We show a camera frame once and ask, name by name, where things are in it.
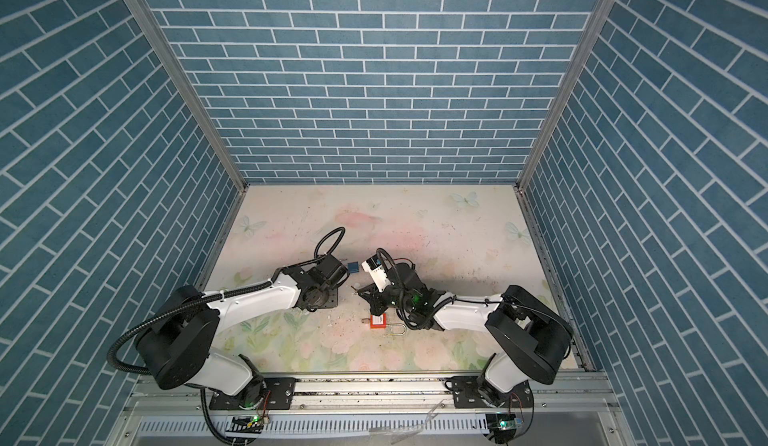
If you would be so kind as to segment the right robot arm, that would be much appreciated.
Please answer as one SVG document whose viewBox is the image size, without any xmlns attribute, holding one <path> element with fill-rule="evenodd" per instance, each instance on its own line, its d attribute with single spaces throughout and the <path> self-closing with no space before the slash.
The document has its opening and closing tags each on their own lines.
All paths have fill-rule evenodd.
<svg viewBox="0 0 768 446">
<path fill-rule="evenodd" d="M 373 257 L 362 263 L 373 282 L 357 291 L 374 316 L 389 309 L 409 330 L 485 332 L 499 353 L 491 355 L 469 392 L 489 406 L 506 403 L 513 390 L 530 380 L 551 385 L 570 354 L 573 330 L 528 290 L 509 286 L 492 296 L 461 296 L 429 288 L 415 266 L 387 266 Z"/>
</svg>

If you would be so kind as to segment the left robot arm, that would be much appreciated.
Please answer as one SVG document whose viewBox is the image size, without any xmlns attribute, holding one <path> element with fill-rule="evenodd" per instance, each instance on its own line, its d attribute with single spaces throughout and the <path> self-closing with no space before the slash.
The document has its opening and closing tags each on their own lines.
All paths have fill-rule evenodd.
<svg viewBox="0 0 768 446">
<path fill-rule="evenodd" d="M 140 332 L 135 348 L 164 390 L 189 384 L 236 396 L 260 386 L 258 372 L 250 360 L 215 348 L 215 336 L 275 311 L 324 308 L 348 276 L 346 266 L 327 255 L 310 268 L 284 267 L 266 283 L 237 290 L 204 294 L 183 286 L 159 310 L 170 316 Z"/>
</svg>

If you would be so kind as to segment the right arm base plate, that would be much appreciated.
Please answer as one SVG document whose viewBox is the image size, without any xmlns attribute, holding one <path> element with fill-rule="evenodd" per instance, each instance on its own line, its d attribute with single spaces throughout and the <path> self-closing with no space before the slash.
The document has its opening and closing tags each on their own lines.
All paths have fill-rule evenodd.
<svg viewBox="0 0 768 446">
<path fill-rule="evenodd" d="M 527 381 L 515 386 L 510 392 L 499 392 L 479 376 L 453 376 L 443 381 L 451 394 L 454 407 L 525 409 L 534 404 L 532 390 Z"/>
</svg>

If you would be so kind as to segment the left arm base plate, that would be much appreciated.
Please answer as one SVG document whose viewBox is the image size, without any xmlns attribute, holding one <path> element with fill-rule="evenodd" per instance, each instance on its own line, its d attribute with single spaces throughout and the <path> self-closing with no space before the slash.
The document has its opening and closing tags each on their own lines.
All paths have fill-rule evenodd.
<svg viewBox="0 0 768 446">
<path fill-rule="evenodd" d="M 252 380 L 235 396 L 214 392 L 209 402 L 211 410 L 288 410 L 293 401 L 296 379 L 267 377 Z"/>
</svg>

